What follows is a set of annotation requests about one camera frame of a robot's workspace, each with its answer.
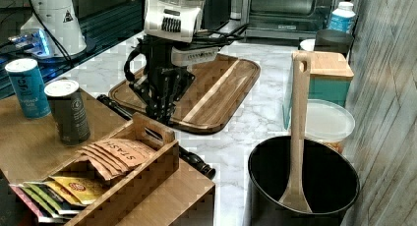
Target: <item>wooden spoon handle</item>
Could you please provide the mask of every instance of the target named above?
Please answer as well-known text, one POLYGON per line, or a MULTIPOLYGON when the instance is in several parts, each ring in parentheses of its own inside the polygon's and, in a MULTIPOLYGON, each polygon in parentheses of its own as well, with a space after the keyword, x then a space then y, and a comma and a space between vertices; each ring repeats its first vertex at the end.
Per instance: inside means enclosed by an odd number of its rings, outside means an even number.
POLYGON ((293 191, 303 193, 302 166, 311 58, 308 52, 293 53, 293 84, 291 108, 291 178, 293 191))

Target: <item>blue bottle label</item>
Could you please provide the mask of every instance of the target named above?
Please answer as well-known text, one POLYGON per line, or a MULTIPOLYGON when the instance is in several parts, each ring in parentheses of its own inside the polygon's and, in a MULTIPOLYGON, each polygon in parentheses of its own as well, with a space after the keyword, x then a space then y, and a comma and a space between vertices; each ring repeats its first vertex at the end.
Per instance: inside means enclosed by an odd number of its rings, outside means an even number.
POLYGON ((351 33, 353 28, 353 18, 344 18, 332 14, 328 28, 351 33))
POLYGON ((27 118, 41 118, 50 113, 49 104, 43 92, 44 83, 38 68, 9 74, 9 78, 27 118))

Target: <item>white container lid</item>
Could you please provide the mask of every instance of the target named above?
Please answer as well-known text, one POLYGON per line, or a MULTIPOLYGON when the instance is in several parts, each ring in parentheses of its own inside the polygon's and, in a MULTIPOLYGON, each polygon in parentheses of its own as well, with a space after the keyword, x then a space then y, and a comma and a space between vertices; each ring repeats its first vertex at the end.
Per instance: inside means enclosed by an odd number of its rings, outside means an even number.
POLYGON ((79 88, 79 84, 71 80, 59 80, 45 87, 45 94, 52 97, 66 96, 79 88))
POLYGON ((339 2, 338 8, 345 11, 353 10, 353 3, 351 2, 339 2))
POLYGON ((4 69, 7 72, 18 73, 18 72, 30 71, 36 66, 37 66, 36 60, 33 60, 31 58, 22 58, 22 59, 14 60, 8 63, 4 69))
POLYGON ((306 115, 306 138, 338 142, 355 128, 353 116, 343 107, 329 101, 309 99, 306 115))

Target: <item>white robot housing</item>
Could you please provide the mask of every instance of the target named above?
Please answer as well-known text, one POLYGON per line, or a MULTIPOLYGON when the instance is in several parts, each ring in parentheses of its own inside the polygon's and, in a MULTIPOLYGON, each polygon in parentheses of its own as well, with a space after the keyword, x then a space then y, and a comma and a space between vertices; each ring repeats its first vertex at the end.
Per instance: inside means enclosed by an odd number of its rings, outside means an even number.
MULTIPOLYGON (((73 56, 86 49, 86 43, 80 30, 78 19, 74 12, 72 0, 31 0, 34 10, 37 12, 43 24, 54 37, 73 56)), ((21 33, 33 33, 39 31, 43 38, 42 50, 34 48, 31 52, 39 59, 63 57, 61 51, 44 31, 43 26, 35 15, 21 27, 21 33)))
POLYGON ((144 32, 191 42, 200 29, 206 0, 146 0, 144 32))

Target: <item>stainless steel appliance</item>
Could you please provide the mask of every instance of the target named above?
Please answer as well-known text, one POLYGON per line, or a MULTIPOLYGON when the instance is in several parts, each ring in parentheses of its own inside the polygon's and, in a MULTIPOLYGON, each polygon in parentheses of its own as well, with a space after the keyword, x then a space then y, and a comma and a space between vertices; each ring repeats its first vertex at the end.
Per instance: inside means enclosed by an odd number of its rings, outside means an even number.
MULTIPOLYGON (((243 0, 242 23, 247 37, 311 38, 326 28, 331 11, 346 0, 243 0)), ((359 0, 353 2, 358 9, 359 0)))

